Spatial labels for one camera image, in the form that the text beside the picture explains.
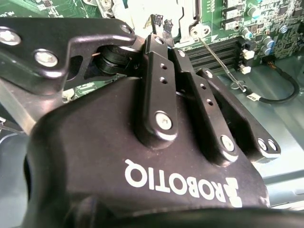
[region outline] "hex bolt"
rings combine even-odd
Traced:
[[[260,145],[260,147],[262,148],[263,151],[267,151],[267,146],[262,139],[258,139],[257,142],[258,142],[258,144]]]
[[[165,113],[157,113],[155,115],[156,123],[159,125],[160,128],[163,130],[169,130],[172,128],[172,121],[170,117]]]
[[[274,149],[275,151],[277,151],[277,147],[276,147],[275,143],[272,140],[268,139],[268,144],[269,144],[269,146],[272,149]]]
[[[179,52],[179,55],[181,57],[185,57],[186,56],[185,52],[183,52],[182,50],[178,50],[178,52]]]
[[[7,29],[0,29],[0,42],[14,46],[21,43],[21,38],[12,31],[9,31]]]
[[[45,67],[54,67],[58,63],[57,57],[48,51],[38,51],[35,53],[34,58]]]
[[[222,144],[228,151],[230,152],[234,151],[234,144],[228,136],[222,135],[220,140],[222,141]]]

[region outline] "hole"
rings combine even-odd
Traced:
[[[159,37],[154,37],[156,42],[159,43],[159,44],[164,44],[163,40]]]
[[[121,25],[120,28],[122,29],[122,31],[124,31],[125,33],[131,34],[132,30],[129,29],[126,25]]]
[[[78,72],[80,70],[83,59],[84,58],[82,56],[71,57],[67,81],[73,80],[76,77],[76,75],[78,74]]]
[[[203,33],[204,33],[205,35],[207,35],[207,34],[209,33],[209,29],[205,28],[204,31],[203,31]]]
[[[204,84],[200,84],[200,87],[202,87],[203,89],[207,89]]]
[[[207,99],[207,103],[211,106],[213,106],[213,102],[210,99]]]
[[[161,68],[164,69],[164,70],[167,69],[167,67],[163,63],[161,63]]]
[[[161,81],[162,83],[164,83],[164,84],[167,84],[167,83],[168,83],[167,80],[166,80],[164,77],[161,77],[161,78],[160,78],[160,81]]]

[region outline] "black metal bracket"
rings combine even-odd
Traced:
[[[195,74],[185,53],[171,51],[175,63],[177,90],[185,94],[196,126],[198,142],[206,158],[219,166],[235,162],[239,148],[234,142],[208,81]]]
[[[136,40],[132,29],[117,19],[1,18],[0,29],[21,38],[13,46],[0,43],[0,76],[38,95],[61,91],[66,80],[86,83],[87,72],[94,72],[90,65],[94,54],[101,46],[131,46]],[[38,52],[45,51],[57,58],[55,66],[43,66],[35,60]],[[109,79],[110,75],[98,72],[96,76]],[[70,83],[66,88],[76,85],[79,83]]]
[[[146,146],[163,149],[178,134],[174,65],[168,59],[168,46],[157,35],[145,42],[136,135]]]
[[[197,74],[209,82],[212,92],[220,103],[221,111],[241,150],[252,162],[267,163],[281,154],[274,138],[262,127],[242,103],[229,92],[217,78],[210,77],[210,70]]]

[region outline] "cable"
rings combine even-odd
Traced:
[[[259,98],[259,101],[263,102],[263,103],[267,103],[267,104],[282,104],[282,103],[285,103],[285,102],[293,100],[300,93],[300,86],[297,84],[297,82],[288,73],[286,73],[285,71],[283,71],[282,69],[280,69],[279,67],[277,67],[274,64],[274,62],[269,61],[269,62],[267,62],[267,64],[270,66],[270,68],[272,68],[273,70],[275,70],[276,72],[278,72],[279,75],[282,78],[284,78],[287,81],[289,81],[293,85],[294,91],[293,91],[293,93],[290,96],[288,96],[288,97],[286,97],[284,99],[271,100],[271,99],[267,99],[267,98],[261,97],[261,98]]]

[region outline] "electronic component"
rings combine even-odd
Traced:
[[[248,30],[248,28],[244,28],[242,30],[242,35],[244,36],[245,39],[251,39],[252,38],[252,32]]]
[[[226,8],[238,6],[241,5],[242,3],[243,3],[242,0],[224,0],[224,6],[226,6]]]
[[[278,15],[283,15],[283,14],[285,14],[285,13],[287,12],[287,10],[288,10],[288,6],[281,7],[281,8],[279,9]]]
[[[263,35],[256,36],[256,42],[259,42],[263,39]]]
[[[243,59],[242,64],[246,67],[252,67],[253,65],[253,59]]]
[[[275,42],[271,39],[271,37],[265,37],[263,43],[267,48],[272,48],[275,45]]]
[[[224,30],[232,30],[238,27],[238,22],[241,20],[241,17],[232,18],[222,22]]]
[[[255,56],[254,51],[248,51],[246,49],[243,50],[244,59],[251,59]]]
[[[303,11],[303,8],[300,7],[300,8],[296,8],[294,11],[293,11],[293,16],[296,17],[296,16],[300,16],[302,14],[302,11]]]
[[[257,6],[252,6],[247,11],[248,16],[250,16],[253,20],[258,19],[261,16],[261,10]]]
[[[253,51],[256,48],[257,44],[253,41],[247,40],[245,42],[245,49],[248,51]]]
[[[268,56],[271,54],[272,49],[267,46],[263,46],[261,51],[262,51],[263,55]]]
[[[250,67],[250,66],[244,66],[243,64],[241,64],[241,65],[239,66],[239,68],[240,68],[240,72],[241,72],[242,74],[244,74],[244,75],[246,75],[246,74],[248,74],[248,73],[251,72],[251,67]]]
[[[292,43],[287,43],[284,45],[284,48],[285,49],[291,48],[292,45],[293,45]]]
[[[240,15],[240,10],[242,10],[243,6],[237,6],[229,9],[223,9],[223,17],[228,20],[231,18],[236,18]]]
[[[45,7],[50,7],[50,6],[52,6],[52,3],[51,3],[49,0],[44,0],[44,1],[43,1],[43,4],[44,4]]]
[[[252,33],[256,33],[257,32],[257,25],[252,25],[250,26],[250,29],[249,29]]]

